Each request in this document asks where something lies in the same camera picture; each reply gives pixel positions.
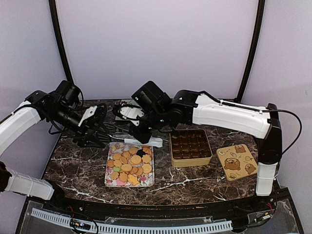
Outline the round patterned biscuit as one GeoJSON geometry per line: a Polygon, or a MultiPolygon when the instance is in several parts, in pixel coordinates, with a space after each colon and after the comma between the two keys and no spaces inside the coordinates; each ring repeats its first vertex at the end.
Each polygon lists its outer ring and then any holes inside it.
{"type": "Polygon", "coordinates": [[[131,165],[139,165],[142,162],[142,158],[138,155],[134,155],[130,158],[131,165]]]}

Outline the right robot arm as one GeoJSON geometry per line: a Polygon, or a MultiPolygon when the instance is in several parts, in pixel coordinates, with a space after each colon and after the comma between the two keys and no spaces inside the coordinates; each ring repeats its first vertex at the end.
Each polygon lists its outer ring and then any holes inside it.
{"type": "Polygon", "coordinates": [[[258,212],[267,205],[282,158],[281,124],[274,104],[248,106],[189,90],[180,90],[170,98],[152,81],[139,88],[132,99],[136,105],[122,107],[120,113],[133,123],[130,134],[141,143],[150,140],[153,130],[173,129],[178,124],[217,126],[259,139],[256,195],[249,200],[249,208],[258,212]]]}

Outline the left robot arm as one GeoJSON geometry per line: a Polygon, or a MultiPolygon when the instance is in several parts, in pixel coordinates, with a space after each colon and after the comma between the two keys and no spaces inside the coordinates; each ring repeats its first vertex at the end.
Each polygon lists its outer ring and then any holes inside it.
{"type": "MultiPolygon", "coordinates": [[[[101,143],[96,141],[95,136],[104,127],[107,108],[104,105],[91,106],[80,116],[77,106],[81,97],[81,90],[66,80],[50,93],[37,90],[30,94],[1,121],[0,152],[4,153],[24,132],[43,120],[50,122],[62,134],[65,129],[71,131],[68,137],[79,146],[92,141],[100,147],[101,143]]],[[[0,164],[0,190],[49,200],[50,205],[59,213],[69,208],[68,200],[55,194],[61,189],[53,182],[14,171],[4,162],[0,164]]]]}

